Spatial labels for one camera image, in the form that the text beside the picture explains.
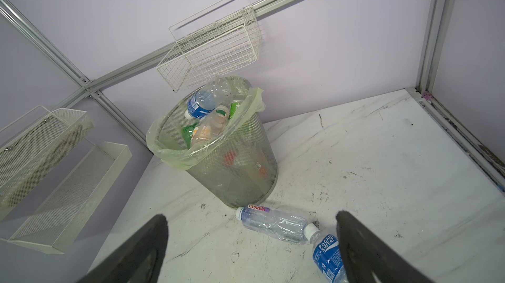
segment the white mesh basket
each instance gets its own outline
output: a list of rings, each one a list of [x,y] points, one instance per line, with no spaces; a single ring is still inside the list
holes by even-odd
[[[43,253],[65,253],[131,156],[127,145],[93,146],[8,241]]]
[[[156,70],[174,92],[205,84],[215,76],[225,75],[258,59],[262,35],[250,0],[246,8],[181,39],[175,38],[174,26],[193,21],[189,20],[223,1],[170,27],[176,45],[165,55]]]
[[[35,121],[26,125],[26,119]],[[85,111],[39,106],[3,128],[10,136],[0,149],[0,220],[19,203],[93,128]]]

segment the mesh trash can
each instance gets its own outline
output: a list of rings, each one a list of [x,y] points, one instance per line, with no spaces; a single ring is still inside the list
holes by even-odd
[[[247,80],[240,79],[246,88],[250,88]],[[184,116],[187,102],[195,93],[179,102],[156,128],[155,135],[164,133],[178,145],[173,148],[188,149],[181,129],[195,123]],[[231,96],[222,104],[230,106]],[[267,198],[277,181],[278,168],[258,114],[255,113],[187,172],[232,208],[260,203]]]

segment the empty plastic bottle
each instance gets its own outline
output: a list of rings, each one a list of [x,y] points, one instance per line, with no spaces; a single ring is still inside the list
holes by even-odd
[[[224,77],[215,78],[205,84],[188,101],[188,109],[184,116],[188,120],[193,118],[201,119],[211,113],[226,97],[230,95],[231,89],[228,80]]]
[[[199,126],[193,129],[191,146],[195,143],[211,141],[219,136],[228,123],[229,116],[230,110],[227,107],[218,106],[201,121]]]
[[[293,244],[306,242],[304,228],[308,222],[303,217],[253,204],[237,208],[235,216],[247,229]]]
[[[304,235],[313,244],[312,260],[325,278],[331,283],[347,283],[344,263],[338,247],[338,238],[331,231],[321,231],[314,224],[308,224]]]

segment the basket handle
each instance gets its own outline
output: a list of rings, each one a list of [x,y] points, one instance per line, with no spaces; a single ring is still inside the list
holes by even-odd
[[[220,3],[220,2],[223,2],[223,1],[224,1],[224,0],[219,0],[219,1],[217,1],[217,2],[214,2],[214,3],[212,3],[210,6],[208,6],[208,7],[206,7],[206,8],[203,8],[203,9],[201,9],[200,11],[196,12],[195,14],[192,14],[192,15],[190,15],[189,17],[185,18],[184,20],[181,20],[181,21],[179,21],[179,22],[177,22],[177,23],[175,23],[175,24],[171,25],[170,27],[168,27],[168,30],[170,31],[170,34],[172,34],[172,37],[174,38],[174,41],[177,41],[177,39],[175,38],[174,33],[173,33],[173,31],[172,31],[172,28],[173,28],[174,26],[176,26],[176,25],[180,24],[181,22],[184,22],[184,21],[186,21],[186,20],[188,20],[188,19],[190,19],[190,18],[194,17],[195,15],[197,15],[197,14],[199,14],[199,13],[201,13],[201,12],[205,11],[206,9],[209,9],[209,8],[211,8],[211,7],[215,6],[216,4],[218,4],[218,3]]]

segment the green plastic bag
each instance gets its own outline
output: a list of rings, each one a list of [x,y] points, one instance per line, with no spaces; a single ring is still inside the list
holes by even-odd
[[[179,102],[172,111],[153,122],[146,135],[146,140],[149,149],[163,162],[175,169],[188,170],[221,145],[255,113],[265,109],[265,103],[261,97],[263,90],[249,88],[249,83],[242,77],[231,76],[226,79],[228,79],[232,94],[239,93],[244,95],[245,99],[223,132],[215,140],[209,141],[204,146],[195,145],[186,149],[182,129],[194,123],[194,120],[186,120],[184,111],[187,109],[187,101],[194,95],[194,92]],[[229,106],[230,103],[231,98],[225,102],[225,105]]]

